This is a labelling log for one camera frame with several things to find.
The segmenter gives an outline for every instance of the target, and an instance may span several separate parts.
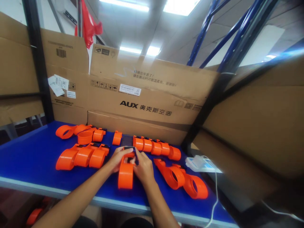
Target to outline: blue table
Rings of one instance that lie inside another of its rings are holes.
[[[71,148],[77,137],[62,140],[55,135],[58,127],[65,123],[54,121],[17,139],[0,146],[0,186],[16,190],[63,198],[77,186],[88,179],[96,169],[74,167],[71,171],[57,171],[55,165],[60,154]],[[112,145],[114,133],[107,132],[102,143],[110,145],[109,155],[112,156],[117,146]],[[186,155],[182,152],[179,163],[185,166]],[[172,162],[164,158],[167,165]],[[159,188],[174,216],[179,222],[191,225],[206,225],[211,216],[211,209],[216,196],[208,187],[209,196],[205,200],[194,200],[183,188],[171,189],[153,163],[154,176]],[[198,175],[189,168],[186,172]],[[103,184],[92,204],[105,208],[121,210],[136,214],[149,215],[150,207],[140,181],[134,177],[132,190],[118,190],[118,174],[111,175]],[[213,224],[238,227],[220,203],[216,206]]]

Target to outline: orange plastic part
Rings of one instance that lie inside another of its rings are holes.
[[[140,136],[134,136],[133,137],[133,146],[135,146],[139,151],[143,150],[143,138]]]
[[[78,135],[78,133],[82,132],[82,131],[85,131],[85,130],[88,130],[88,129],[91,129],[92,128],[92,125],[84,125],[84,124],[81,124],[79,125],[78,127],[76,127],[76,129],[74,130],[74,135]]]
[[[109,147],[104,144],[101,144],[100,147],[98,147],[93,152],[90,159],[89,167],[100,169],[108,153]]]
[[[134,157],[135,153],[131,152],[123,156],[120,163],[118,174],[118,188],[132,189],[133,188],[133,164],[125,163],[127,157]]]
[[[178,167],[166,167],[166,163],[161,159],[154,159],[154,163],[172,189],[177,190],[185,184],[185,177]]]
[[[92,143],[86,147],[80,148],[75,157],[74,165],[87,167],[89,165],[90,158],[96,149],[97,147],[93,146]]]
[[[151,149],[152,155],[161,155],[162,154],[162,146],[158,142],[152,141],[152,149]]]
[[[168,156],[170,154],[169,144],[158,139],[156,141],[161,145],[161,154]]]
[[[86,131],[80,132],[77,137],[78,137],[78,144],[80,145],[86,145],[92,142],[93,140],[93,131],[95,131],[96,128],[91,128]]]
[[[171,160],[179,161],[181,159],[181,151],[175,147],[170,147],[170,153],[168,158]]]
[[[94,134],[93,134],[93,141],[94,142],[101,142],[105,133],[106,133],[106,131],[102,130],[102,128],[99,128],[98,130],[95,130]]]
[[[184,174],[185,184],[184,189],[188,195],[193,199],[206,199],[208,197],[208,189],[201,178],[186,173],[179,165],[173,164],[173,166],[180,169]]]
[[[36,208],[35,210],[33,210],[33,212],[30,214],[30,216],[28,217],[28,220],[26,221],[27,225],[34,225],[34,223],[36,222],[39,214],[42,212],[42,208]]]
[[[79,150],[79,144],[75,144],[72,148],[63,151],[57,160],[56,170],[71,170],[74,168],[74,161]]]
[[[143,148],[142,148],[142,151],[144,151],[144,152],[151,152],[151,150],[152,150],[152,141],[151,141],[151,139],[143,137],[143,136],[142,136],[142,139],[143,139]]]
[[[76,126],[63,125],[57,129],[56,136],[58,136],[61,139],[71,138],[77,127],[78,125]]]
[[[122,132],[115,131],[114,138],[113,138],[113,143],[112,144],[119,146],[122,137],[123,137]]]

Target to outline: blue tabletop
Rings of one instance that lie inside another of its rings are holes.
[[[0,146],[0,176],[67,191],[72,191],[83,183],[97,169],[89,167],[74,167],[71,171],[57,171],[55,169],[60,154],[77,143],[76,136],[62,140],[55,135],[57,128],[65,124],[54,121]],[[112,145],[113,136],[113,132],[107,132],[102,140],[103,144],[110,146],[110,152],[105,162],[108,161],[117,148],[117,146]],[[149,153],[147,155],[151,159],[155,158]],[[186,155],[182,152],[181,160],[175,163],[183,165],[188,174],[199,176],[198,173],[185,166],[185,158]],[[167,166],[172,164],[168,158],[163,157],[163,159]],[[171,189],[154,163],[153,168],[156,182],[171,211],[189,216],[210,218],[216,196],[209,187],[207,187],[209,192],[207,199],[192,199],[183,188],[178,190]],[[118,189],[117,182],[118,174],[112,174],[96,196],[149,206],[145,191],[137,177],[134,177],[132,190]],[[235,223],[220,203],[216,206],[213,219],[225,223]]]

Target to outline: white label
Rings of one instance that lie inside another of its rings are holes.
[[[133,86],[129,86],[129,85],[120,84],[119,91],[139,96],[142,89],[136,88],[136,87],[133,87]]]
[[[65,79],[59,75],[54,74],[56,77],[56,85],[61,87],[62,89],[68,90],[69,89],[69,80]]]
[[[76,98],[76,93],[74,91],[67,91],[66,96],[69,98]]]
[[[63,89],[61,87],[59,87],[58,85],[56,85],[56,77],[54,75],[49,77],[47,80],[48,80],[49,86],[51,87],[51,89],[53,90],[53,92],[55,93],[55,95],[57,97],[64,94]]]

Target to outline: red flag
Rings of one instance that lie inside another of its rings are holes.
[[[85,44],[87,49],[93,44],[93,36],[102,34],[102,23],[99,22],[98,24],[95,23],[94,19],[92,18],[91,14],[86,7],[85,1],[81,0],[82,4],[82,23],[83,23],[83,31],[82,35],[85,39]],[[77,26],[75,27],[75,36],[77,36]]]

